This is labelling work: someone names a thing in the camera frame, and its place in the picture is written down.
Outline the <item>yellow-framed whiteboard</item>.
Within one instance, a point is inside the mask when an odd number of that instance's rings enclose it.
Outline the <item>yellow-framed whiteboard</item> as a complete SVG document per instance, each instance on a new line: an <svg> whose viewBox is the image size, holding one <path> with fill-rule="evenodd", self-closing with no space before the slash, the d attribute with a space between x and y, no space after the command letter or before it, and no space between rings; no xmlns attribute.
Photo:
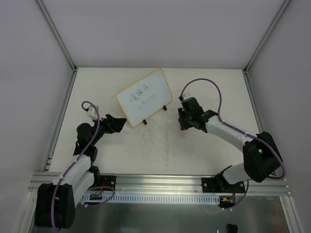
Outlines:
<svg viewBox="0 0 311 233"><path fill-rule="evenodd" d="M158 68L117 93L116 100L129 124L136 127L170 104L173 95L164 71Z"/></svg>

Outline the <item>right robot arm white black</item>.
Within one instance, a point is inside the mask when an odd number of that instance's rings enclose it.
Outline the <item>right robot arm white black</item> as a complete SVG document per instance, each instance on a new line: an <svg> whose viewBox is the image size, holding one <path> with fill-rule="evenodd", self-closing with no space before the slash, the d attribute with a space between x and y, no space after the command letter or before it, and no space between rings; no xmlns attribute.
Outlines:
<svg viewBox="0 0 311 233"><path fill-rule="evenodd" d="M282 165L272 136L268 132L249 133L241 128L222 122L219 114L204 111L197 99L191 95L180 96L178 109L181 130L195 128L212 134L233 145L242 152L243 162L229 166L203 184L205 192L229 192L236 184L253 180L262 182Z"/></svg>

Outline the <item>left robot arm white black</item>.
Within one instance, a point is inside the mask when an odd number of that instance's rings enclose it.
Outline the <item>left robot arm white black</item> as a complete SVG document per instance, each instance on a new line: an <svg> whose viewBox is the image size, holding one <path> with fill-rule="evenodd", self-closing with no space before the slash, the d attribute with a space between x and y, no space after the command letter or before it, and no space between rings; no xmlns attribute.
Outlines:
<svg viewBox="0 0 311 233"><path fill-rule="evenodd" d="M83 194L100 187L100 171L94 166L98 149L96 143L104 134L119 133L126 119L107 114L104 118L91 116L93 125L80 124L75 149L69 167L50 183L38 188L35 208L35 226L54 230L73 225L76 207Z"/></svg>

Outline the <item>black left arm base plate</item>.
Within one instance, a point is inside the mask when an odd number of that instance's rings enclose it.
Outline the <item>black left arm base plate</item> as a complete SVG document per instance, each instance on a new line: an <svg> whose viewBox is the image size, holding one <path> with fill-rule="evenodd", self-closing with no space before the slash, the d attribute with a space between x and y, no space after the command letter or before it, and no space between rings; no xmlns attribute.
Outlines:
<svg viewBox="0 0 311 233"><path fill-rule="evenodd" d="M103 191L111 191L112 188L116 188L116 179L116 176L101 175L99 178L98 186L104 186L104 188L100 188Z"/></svg>

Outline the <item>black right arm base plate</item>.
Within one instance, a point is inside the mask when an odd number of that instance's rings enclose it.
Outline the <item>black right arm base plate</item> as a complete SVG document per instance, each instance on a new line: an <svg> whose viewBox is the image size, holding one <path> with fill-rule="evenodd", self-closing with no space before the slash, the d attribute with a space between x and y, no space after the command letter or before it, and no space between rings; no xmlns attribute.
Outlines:
<svg viewBox="0 0 311 233"><path fill-rule="evenodd" d="M202 177L201 185L203 193L245 193L244 182L229 184L223 177Z"/></svg>

